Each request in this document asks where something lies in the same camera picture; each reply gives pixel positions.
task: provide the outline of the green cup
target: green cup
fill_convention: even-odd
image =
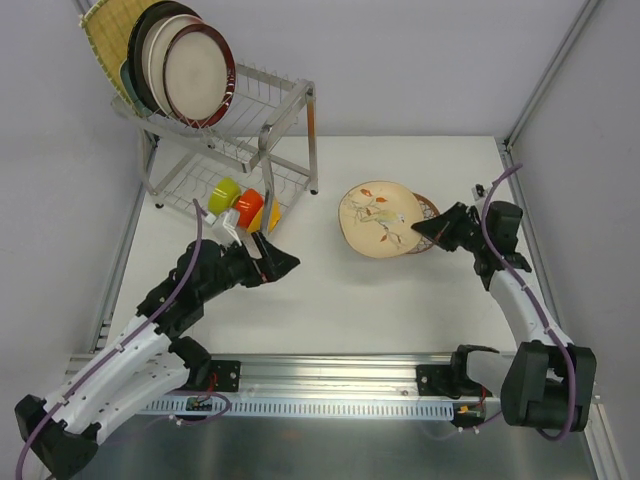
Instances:
[[[232,178],[223,178],[209,198],[209,211],[214,215],[220,215],[233,207],[240,195],[242,195],[240,186]]]

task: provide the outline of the red cup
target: red cup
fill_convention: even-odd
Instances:
[[[262,196],[253,188],[244,192],[233,207],[240,212],[238,226],[242,228],[249,228],[251,220],[253,220],[253,217],[258,214],[263,205],[264,200],[262,199]]]

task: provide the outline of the tabletop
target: tabletop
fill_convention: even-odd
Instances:
[[[274,153],[302,163],[306,138],[285,138]],[[181,147],[163,140],[152,179],[181,156]],[[470,253],[432,248],[376,260],[352,250],[338,222],[344,194],[370,180],[401,183],[441,212],[456,201],[473,203],[472,187],[489,185],[503,170],[492,137],[320,137],[318,157],[320,193],[304,193],[270,236],[301,265],[277,283],[236,287],[208,302],[187,335],[212,353],[450,352],[467,343],[515,350]],[[506,183],[495,198],[512,199]],[[109,339],[166,278],[195,234],[193,218],[157,209],[146,196]],[[522,234],[519,250],[529,257]]]

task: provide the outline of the beige plate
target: beige plate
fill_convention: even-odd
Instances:
[[[403,255],[420,242],[411,225],[424,219],[413,193],[393,182],[354,187],[338,210],[344,238],[357,252],[372,258]]]

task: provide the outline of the dish rack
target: dish rack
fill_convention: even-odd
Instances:
[[[212,127],[195,128],[154,112],[145,116],[120,96],[112,101],[115,112],[136,125],[144,142],[155,148],[166,139],[187,149],[175,166],[155,185],[147,168],[148,157],[139,155],[138,171],[156,206],[168,205],[195,216],[193,198],[206,206],[217,183],[233,178],[244,189],[264,197],[260,229],[267,235],[274,202],[282,219],[302,192],[318,193],[313,82],[290,81],[276,72],[236,64],[236,91],[224,118]],[[273,148],[306,107],[308,164],[300,165],[272,153]]]

